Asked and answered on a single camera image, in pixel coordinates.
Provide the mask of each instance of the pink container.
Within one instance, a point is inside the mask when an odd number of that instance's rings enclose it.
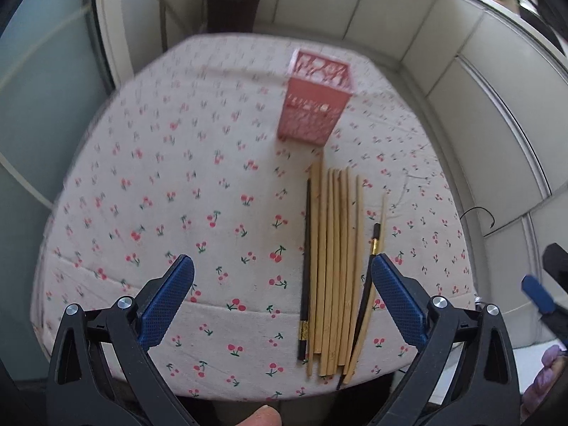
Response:
[[[288,75],[278,137],[324,146],[353,96],[349,64],[297,49]]]

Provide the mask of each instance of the tablecloth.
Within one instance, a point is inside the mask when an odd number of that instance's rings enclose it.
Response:
[[[356,81],[323,150],[275,135],[295,48],[349,62]],[[93,122],[36,271],[31,316],[46,351],[69,303],[108,307],[185,253],[195,283],[149,351],[174,393],[264,400],[333,391],[337,377],[307,379],[296,360],[306,170],[321,152],[328,167],[361,175],[368,237],[382,193],[390,194],[386,251],[401,272],[431,295],[473,306],[448,183],[415,114],[381,72],[352,51],[312,42],[204,35],[150,64]],[[377,298],[352,384],[414,355]]]

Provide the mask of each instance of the black cable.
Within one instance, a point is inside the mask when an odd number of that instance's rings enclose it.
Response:
[[[471,207],[470,209],[468,209],[464,214],[462,214],[461,216],[459,216],[459,220],[461,221],[462,217],[464,217],[466,214],[468,214],[471,210],[476,209],[476,208],[481,208],[484,209],[485,211],[487,211],[487,213],[489,213],[489,215],[491,216],[491,218],[493,219],[493,222],[491,223],[491,225],[489,226],[489,228],[492,228],[495,225],[495,216],[493,216],[493,214],[491,213],[491,211],[489,211],[487,208],[485,207]]]

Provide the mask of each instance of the blue gripper pad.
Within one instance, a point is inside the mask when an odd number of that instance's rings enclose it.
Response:
[[[526,275],[521,282],[521,288],[525,294],[539,308],[541,314],[552,314],[556,310],[556,303],[552,296],[543,288],[543,286],[532,275]]]
[[[138,318],[138,344],[144,350],[147,351],[161,343],[187,296],[194,277],[193,261],[189,256],[180,255],[164,277],[158,279],[162,283],[151,300],[143,304],[143,313]]]
[[[400,272],[384,254],[371,265],[373,283],[407,344],[421,350],[428,342],[427,320],[400,279]]]

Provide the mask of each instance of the gold band on chopstick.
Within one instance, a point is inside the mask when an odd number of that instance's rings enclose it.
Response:
[[[308,339],[308,321],[300,320],[300,327],[297,329],[297,339],[306,341]]]
[[[376,255],[379,254],[380,252],[381,252],[381,251],[380,251],[380,248],[379,248],[379,239],[372,239],[372,242],[371,242],[371,254],[374,254],[374,255],[376,256]]]

